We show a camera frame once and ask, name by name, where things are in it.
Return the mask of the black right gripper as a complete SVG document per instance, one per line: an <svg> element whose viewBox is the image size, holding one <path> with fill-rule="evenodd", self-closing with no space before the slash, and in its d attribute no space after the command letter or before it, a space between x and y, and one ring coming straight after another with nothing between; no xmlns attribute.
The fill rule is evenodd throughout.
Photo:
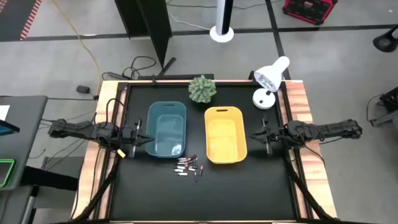
<svg viewBox="0 0 398 224"><path fill-rule="evenodd" d="M287 148L280 130L271 130L269 122L264 116L262 117L262 129L251 133L250 138L259 143L264 143L267 155L282 155Z"/></svg>

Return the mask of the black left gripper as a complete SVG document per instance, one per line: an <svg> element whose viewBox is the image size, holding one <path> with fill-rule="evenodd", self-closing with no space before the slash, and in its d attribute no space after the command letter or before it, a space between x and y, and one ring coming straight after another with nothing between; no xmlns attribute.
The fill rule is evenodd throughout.
<svg viewBox="0 0 398 224"><path fill-rule="evenodd" d="M149 142L154 141L154 137L147 134L139 134L139 130L142 124L142 120L138 119L133 125L132 128L122 127L121 128L121 149L127 155L127 157L134 157L136 147L137 147L137 139L141 138L138 141L138 146L141 147Z"/></svg>

